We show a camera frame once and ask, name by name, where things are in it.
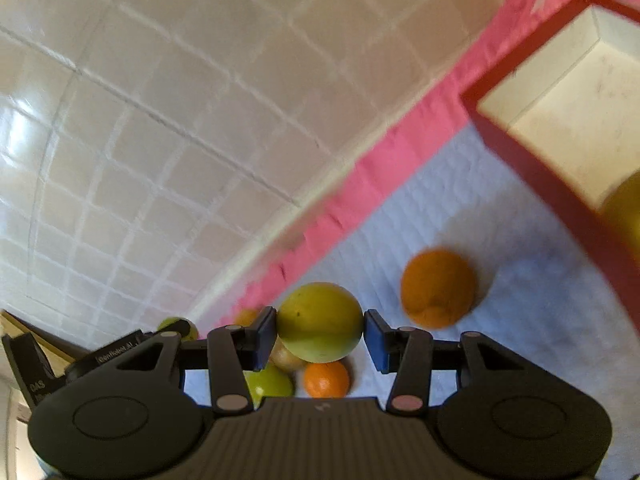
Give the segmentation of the black gripper at left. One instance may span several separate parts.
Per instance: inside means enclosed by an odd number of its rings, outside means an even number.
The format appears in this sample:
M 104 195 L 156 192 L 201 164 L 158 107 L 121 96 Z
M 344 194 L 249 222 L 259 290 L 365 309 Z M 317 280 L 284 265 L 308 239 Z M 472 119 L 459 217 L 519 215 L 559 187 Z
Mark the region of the black gripper at left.
M 68 364 L 61 375 L 53 370 L 34 334 L 27 333 L 18 337 L 4 335 L 2 344 L 27 405 L 34 408 L 46 396 L 69 382 L 137 347 L 144 338 L 145 334 L 136 330 Z

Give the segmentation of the green fruit at left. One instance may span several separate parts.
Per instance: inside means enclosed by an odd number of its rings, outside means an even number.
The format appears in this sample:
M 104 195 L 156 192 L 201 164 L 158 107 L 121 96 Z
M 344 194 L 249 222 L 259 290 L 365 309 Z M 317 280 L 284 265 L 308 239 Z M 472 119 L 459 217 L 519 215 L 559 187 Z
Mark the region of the green fruit at left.
M 175 316 L 165 318 L 158 324 L 156 330 L 159 333 L 176 332 L 181 336 L 182 341 L 196 341 L 200 338 L 198 328 L 186 318 L 176 318 Z

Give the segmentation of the pink and white mat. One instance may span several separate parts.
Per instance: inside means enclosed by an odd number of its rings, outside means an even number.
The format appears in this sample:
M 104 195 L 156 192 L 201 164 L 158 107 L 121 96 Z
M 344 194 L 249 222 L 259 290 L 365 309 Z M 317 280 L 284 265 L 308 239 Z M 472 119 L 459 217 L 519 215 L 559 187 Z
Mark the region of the pink and white mat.
M 336 190 L 298 219 L 270 263 L 222 295 L 202 293 L 198 326 L 228 322 L 311 281 L 334 281 L 398 321 L 401 267 L 428 243 L 453 244 L 488 281 L 463 326 L 484 328 L 592 393 L 614 427 L 600 477 L 636 474 L 639 341 L 630 318 L 567 229 L 484 147 L 458 97 L 567 1 L 504 0 L 454 50 L 442 79 L 375 133 Z

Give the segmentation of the large orange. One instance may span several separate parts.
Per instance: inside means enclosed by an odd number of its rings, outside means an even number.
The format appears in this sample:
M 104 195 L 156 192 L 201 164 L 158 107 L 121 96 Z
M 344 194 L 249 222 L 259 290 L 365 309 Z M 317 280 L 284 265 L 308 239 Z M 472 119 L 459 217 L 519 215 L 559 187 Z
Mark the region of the large orange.
M 460 321 L 475 306 L 477 272 L 467 258 L 436 247 L 415 255 L 400 280 L 400 302 L 413 323 L 441 330 Z

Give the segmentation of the yellow fruit in box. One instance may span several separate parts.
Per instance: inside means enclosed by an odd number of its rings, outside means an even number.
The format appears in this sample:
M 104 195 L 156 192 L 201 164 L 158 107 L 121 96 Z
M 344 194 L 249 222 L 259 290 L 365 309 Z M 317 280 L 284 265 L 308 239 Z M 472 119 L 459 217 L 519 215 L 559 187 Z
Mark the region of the yellow fruit in box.
M 637 170 L 606 196 L 600 216 L 626 244 L 634 258 L 640 252 L 640 171 Z

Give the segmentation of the small orange at back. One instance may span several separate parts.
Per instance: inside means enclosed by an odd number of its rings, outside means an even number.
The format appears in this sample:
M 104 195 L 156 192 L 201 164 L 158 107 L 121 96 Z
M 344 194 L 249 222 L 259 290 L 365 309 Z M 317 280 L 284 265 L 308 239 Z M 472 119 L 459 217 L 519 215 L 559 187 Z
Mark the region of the small orange at back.
M 251 326 L 260 315 L 260 309 L 241 309 L 236 312 L 233 323 L 242 327 Z

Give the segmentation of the pale yellow-brown fruit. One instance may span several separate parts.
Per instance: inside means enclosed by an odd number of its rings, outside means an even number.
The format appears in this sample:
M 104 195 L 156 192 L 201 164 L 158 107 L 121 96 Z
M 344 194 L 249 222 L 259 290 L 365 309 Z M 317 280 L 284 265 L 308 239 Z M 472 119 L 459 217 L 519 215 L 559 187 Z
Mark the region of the pale yellow-brown fruit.
M 299 359 L 297 356 L 294 356 L 291 351 L 288 351 L 280 338 L 276 340 L 271 350 L 270 361 L 273 362 L 279 370 L 283 370 L 288 374 L 302 370 L 307 364 L 306 361 Z

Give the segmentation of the green apple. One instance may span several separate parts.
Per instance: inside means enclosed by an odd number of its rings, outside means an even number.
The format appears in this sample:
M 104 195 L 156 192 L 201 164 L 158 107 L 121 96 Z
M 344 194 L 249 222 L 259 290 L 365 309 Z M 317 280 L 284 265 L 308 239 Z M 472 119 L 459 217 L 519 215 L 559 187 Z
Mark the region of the green apple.
M 268 362 L 258 372 L 245 372 L 244 377 L 255 408 L 258 408 L 263 398 L 292 396 L 294 394 L 292 379 L 283 370 L 276 367 L 273 362 Z

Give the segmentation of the small orange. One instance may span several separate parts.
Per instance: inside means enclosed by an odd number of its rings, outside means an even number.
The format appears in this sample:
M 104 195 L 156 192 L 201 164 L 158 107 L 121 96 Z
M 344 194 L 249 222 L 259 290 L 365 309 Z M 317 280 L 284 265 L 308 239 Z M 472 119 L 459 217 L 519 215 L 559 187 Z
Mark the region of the small orange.
M 310 363 L 304 369 L 303 383 L 306 393 L 312 398 L 339 399 L 349 392 L 350 376 L 340 361 Z
M 251 326 L 260 315 L 260 309 L 241 309 L 236 312 L 233 323 L 242 327 Z

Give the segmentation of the yellow-green apple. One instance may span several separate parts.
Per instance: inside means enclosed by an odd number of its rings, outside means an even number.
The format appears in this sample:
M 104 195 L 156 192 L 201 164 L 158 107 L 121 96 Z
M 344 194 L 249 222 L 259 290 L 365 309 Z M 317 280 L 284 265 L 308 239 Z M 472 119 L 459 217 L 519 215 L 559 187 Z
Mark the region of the yellow-green apple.
M 331 283 L 299 286 L 277 314 L 278 335 L 289 352 L 309 363 L 348 356 L 359 344 L 363 312 L 356 297 Z

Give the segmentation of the red box white inside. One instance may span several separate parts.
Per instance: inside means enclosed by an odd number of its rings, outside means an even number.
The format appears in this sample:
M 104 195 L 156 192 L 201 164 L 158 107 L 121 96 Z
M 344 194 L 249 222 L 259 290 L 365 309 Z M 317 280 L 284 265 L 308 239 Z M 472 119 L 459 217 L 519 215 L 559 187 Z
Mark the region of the red box white inside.
M 639 5 L 570 0 L 461 101 L 485 145 L 560 218 L 639 318 L 639 263 L 598 213 L 639 168 Z

